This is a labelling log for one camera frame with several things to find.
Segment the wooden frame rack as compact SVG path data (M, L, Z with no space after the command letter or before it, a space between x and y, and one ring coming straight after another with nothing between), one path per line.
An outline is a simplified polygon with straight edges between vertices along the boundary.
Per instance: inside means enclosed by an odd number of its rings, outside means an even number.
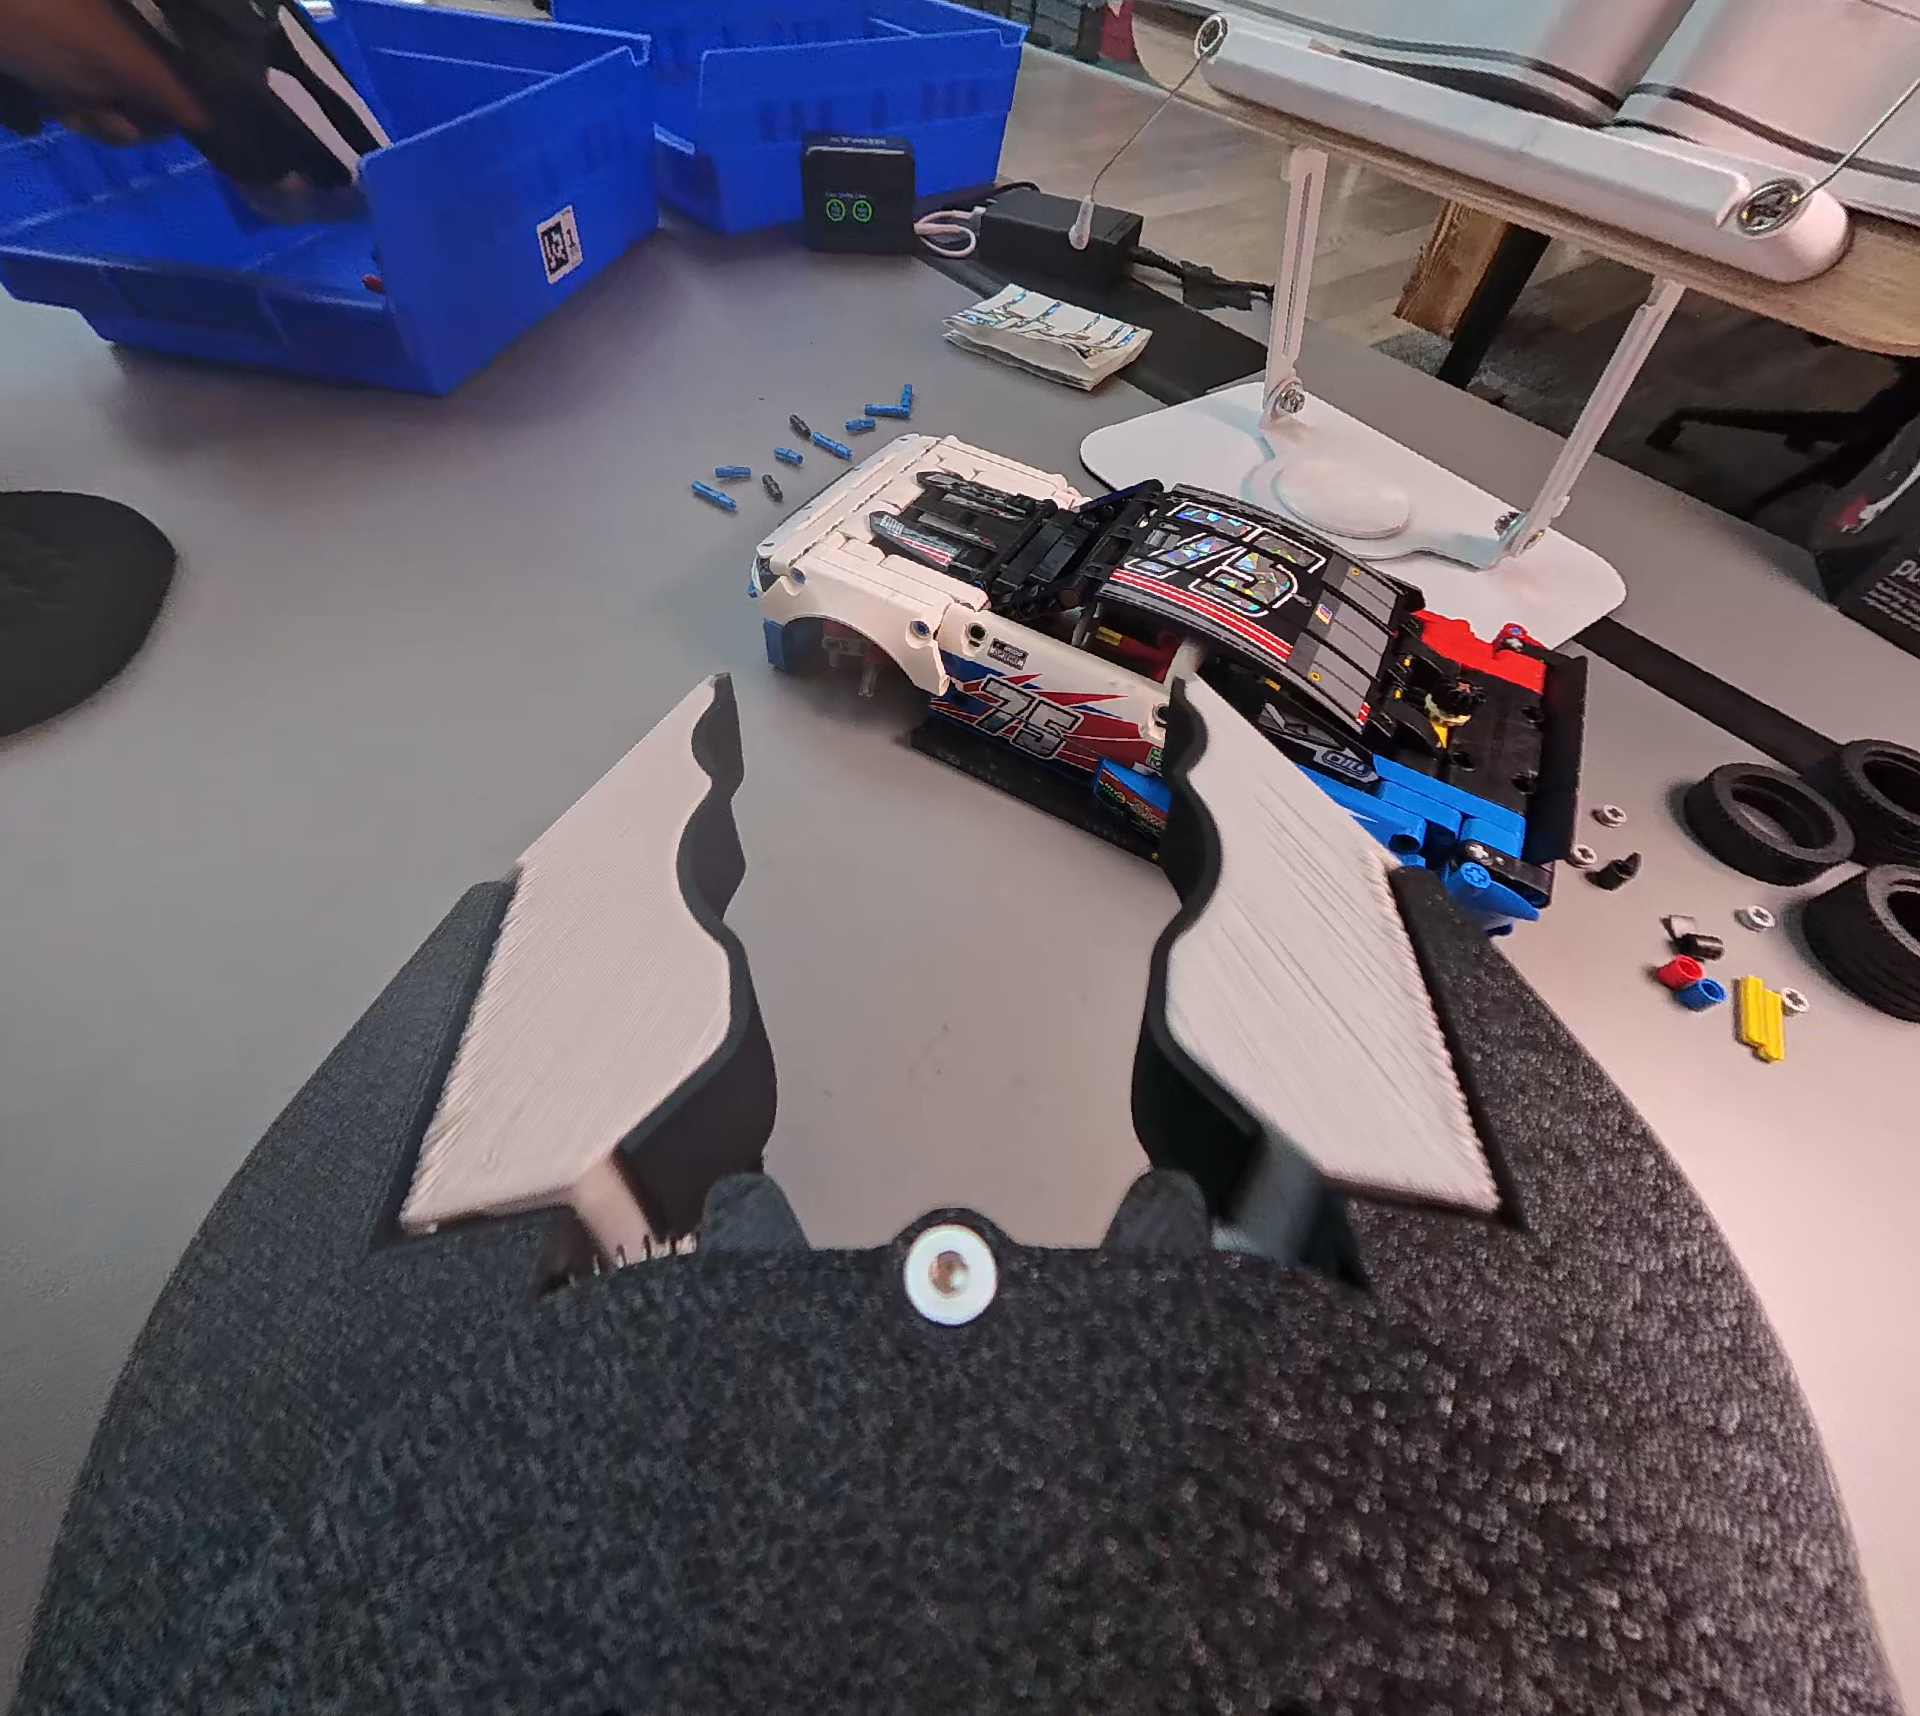
M1452 199L1432 226L1395 311L1448 340L1477 303L1486 305L1483 320L1498 326L1551 243L1518 221ZM1903 221L1853 211L1839 259L1798 284L1771 284L1618 230L1570 243L1848 350L1888 359L1918 355L1918 231Z

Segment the black cardboard box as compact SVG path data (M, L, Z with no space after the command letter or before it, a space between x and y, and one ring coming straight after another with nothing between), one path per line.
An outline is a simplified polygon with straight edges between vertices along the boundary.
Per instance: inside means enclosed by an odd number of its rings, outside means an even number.
M1822 596L1876 638L1918 656L1918 419L1848 479L1809 532Z

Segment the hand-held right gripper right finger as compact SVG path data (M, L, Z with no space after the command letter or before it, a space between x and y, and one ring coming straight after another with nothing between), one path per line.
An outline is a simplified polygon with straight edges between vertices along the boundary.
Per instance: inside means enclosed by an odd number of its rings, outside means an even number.
M1430 889L1206 680L1169 687L1157 937L1131 1124L1212 1248L1361 1279L1349 1207L1477 1221L1496 1159L1399 889Z

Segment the person's left hand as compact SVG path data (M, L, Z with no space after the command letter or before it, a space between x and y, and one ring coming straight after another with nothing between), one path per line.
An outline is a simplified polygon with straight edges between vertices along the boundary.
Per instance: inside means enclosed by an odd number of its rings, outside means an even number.
M4 123L45 119L105 146L196 135L207 112L127 0L1 0Z

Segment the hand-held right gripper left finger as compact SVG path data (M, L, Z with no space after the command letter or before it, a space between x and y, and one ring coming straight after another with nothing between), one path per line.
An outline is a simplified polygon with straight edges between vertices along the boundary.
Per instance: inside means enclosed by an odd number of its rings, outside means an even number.
M403 1233L560 1211L633 1266L693 1248L707 1192L760 1171L776 1058L728 923L744 769L712 671L521 851Z

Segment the toy brick race car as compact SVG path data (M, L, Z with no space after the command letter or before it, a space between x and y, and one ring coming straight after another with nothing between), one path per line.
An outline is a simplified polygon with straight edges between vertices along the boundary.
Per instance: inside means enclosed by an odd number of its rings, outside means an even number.
M1172 685L1207 683L1490 936L1537 920L1570 853L1587 665L1490 638L1284 515L1160 479L1081 495L907 432L756 548L769 663L897 668L913 747L1155 859Z

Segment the black power adapter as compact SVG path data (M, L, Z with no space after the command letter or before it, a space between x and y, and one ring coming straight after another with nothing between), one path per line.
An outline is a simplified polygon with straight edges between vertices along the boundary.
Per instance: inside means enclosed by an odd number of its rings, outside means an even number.
M974 256L999 270L1105 294L1141 248L1133 210L1083 204L1031 186L995 190L974 223Z

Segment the black device green round displays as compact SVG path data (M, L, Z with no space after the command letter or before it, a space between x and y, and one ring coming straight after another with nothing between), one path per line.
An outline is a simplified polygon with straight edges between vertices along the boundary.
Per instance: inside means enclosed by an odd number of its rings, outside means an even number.
M811 132L799 143L799 230L813 253L907 256L918 173L903 135Z

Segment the blue plastic bin square label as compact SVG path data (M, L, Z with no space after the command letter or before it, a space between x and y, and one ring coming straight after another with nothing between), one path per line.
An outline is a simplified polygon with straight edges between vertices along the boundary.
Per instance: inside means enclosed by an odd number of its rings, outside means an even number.
M392 143L272 221L183 140L4 133L1 276L105 341L444 398L658 227L641 34L406 0L318 22Z

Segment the black elbow cushion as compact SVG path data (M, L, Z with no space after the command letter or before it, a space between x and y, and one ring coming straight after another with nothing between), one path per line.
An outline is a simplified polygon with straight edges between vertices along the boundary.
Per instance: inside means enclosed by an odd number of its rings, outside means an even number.
M95 494L1 494L1 737L108 687L145 645L178 551L144 513Z

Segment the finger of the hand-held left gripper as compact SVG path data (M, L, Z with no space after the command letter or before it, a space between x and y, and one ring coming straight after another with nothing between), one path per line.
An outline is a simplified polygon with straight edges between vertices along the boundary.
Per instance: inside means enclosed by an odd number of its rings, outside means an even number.
M382 119L296 3L274 14L274 96L347 190L360 187L363 160L390 146Z

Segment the black rubber toy tyre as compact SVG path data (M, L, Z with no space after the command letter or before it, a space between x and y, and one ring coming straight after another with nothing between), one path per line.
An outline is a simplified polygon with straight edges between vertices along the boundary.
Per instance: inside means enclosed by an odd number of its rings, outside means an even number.
M1918 866L1918 751L1883 737L1838 744L1801 772L1852 832L1859 866Z
M1918 867L1870 863L1806 899L1815 963L1873 1009L1918 1023Z
M1680 815L1711 857L1766 885L1809 885L1855 855L1848 818L1787 767L1722 763L1683 788Z

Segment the white metal book stand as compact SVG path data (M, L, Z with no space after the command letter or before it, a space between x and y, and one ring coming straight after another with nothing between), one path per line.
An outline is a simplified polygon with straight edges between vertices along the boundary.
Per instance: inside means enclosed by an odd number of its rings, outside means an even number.
M1824 277L1853 241L1831 187L1678 140L1631 140L1317 48L1246 14L1194 32L1178 91L1207 87L1330 130L1537 210L1781 288ZM1556 528L1625 392L1683 295L1655 273L1542 483L1515 509L1440 461L1307 389L1300 373L1328 154L1288 166L1260 378L1092 432L1081 461L1123 485L1157 476L1288 518L1307 543L1421 587L1480 632L1521 624L1556 648L1625 596L1620 570Z

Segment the scattered small blue black pins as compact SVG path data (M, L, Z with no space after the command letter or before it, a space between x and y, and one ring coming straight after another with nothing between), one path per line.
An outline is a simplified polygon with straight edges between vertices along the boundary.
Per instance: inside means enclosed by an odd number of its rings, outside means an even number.
M821 425L803 414L787 414L781 440L764 454L736 456L713 464L687 483L687 495L729 518L750 505L766 504L774 512L798 509L803 494L823 487L840 472L863 460L878 433L899 433L919 405L916 384L883 400L866 401L837 425Z

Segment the folded sticker sheets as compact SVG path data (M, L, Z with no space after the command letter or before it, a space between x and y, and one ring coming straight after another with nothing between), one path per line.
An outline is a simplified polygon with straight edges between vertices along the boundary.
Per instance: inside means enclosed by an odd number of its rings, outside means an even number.
M1022 284L956 310L942 335L961 351L1088 393L1131 367L1153 340L1149 328Z

